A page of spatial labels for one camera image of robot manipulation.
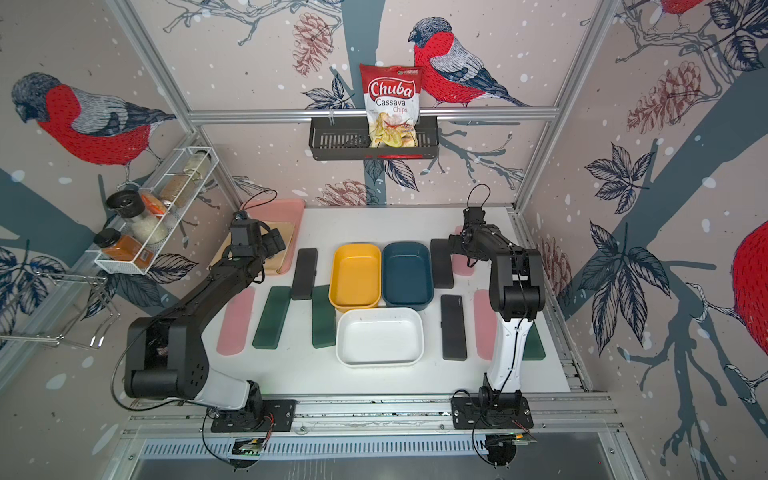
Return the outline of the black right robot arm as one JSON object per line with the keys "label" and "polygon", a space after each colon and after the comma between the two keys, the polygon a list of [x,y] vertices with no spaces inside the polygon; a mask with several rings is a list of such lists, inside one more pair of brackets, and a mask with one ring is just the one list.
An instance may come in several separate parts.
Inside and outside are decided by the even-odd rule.
{"label": "black right robot arm", "polygon": [[498,321],[490,370],[478,391],[479,405],[489,408],[507,386],[520,390],[525,343],[545,307],[542,257],[538,250],[513,243],[499,227],[486,222],[479,206],[463,210],[463,228],[449,237],[449,247],[470,264],[490,263],[488,296]]}

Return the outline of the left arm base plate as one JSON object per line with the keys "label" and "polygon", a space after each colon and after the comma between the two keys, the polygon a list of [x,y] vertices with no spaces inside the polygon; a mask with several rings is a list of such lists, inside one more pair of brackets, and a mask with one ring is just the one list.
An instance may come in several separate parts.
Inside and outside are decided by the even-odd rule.
{"label": "left arm base plate", "polygon": [[218,411],[212,420],[213,433],[289,432],[297,401],[294,399],[260,400],[234,411]]}

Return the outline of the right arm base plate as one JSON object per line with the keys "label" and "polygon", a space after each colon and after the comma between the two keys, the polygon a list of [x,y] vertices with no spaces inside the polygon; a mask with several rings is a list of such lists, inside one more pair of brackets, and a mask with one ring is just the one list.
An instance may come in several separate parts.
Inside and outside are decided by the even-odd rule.
{"label": "right arm base plate", "polygon": [[481,407],[477,395],[459,393],[450,404],[456,430],[530,430],[534,426],[528,399],[522,395],[504,393],[491,406]]}

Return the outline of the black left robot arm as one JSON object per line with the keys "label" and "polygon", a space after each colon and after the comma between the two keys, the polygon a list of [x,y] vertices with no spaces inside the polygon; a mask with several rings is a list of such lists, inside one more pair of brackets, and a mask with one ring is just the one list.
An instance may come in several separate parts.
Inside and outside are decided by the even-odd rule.
{"label": "black left robot arm", "polygon": [[252,383],[212,369],[202,334],[230,300],[264,279],[265,262],[285,249],[277,229],[236,213],[230,244],[202,282],[173,306],[129,326],[121,355],[126,395],[224,411],[244,409]]}

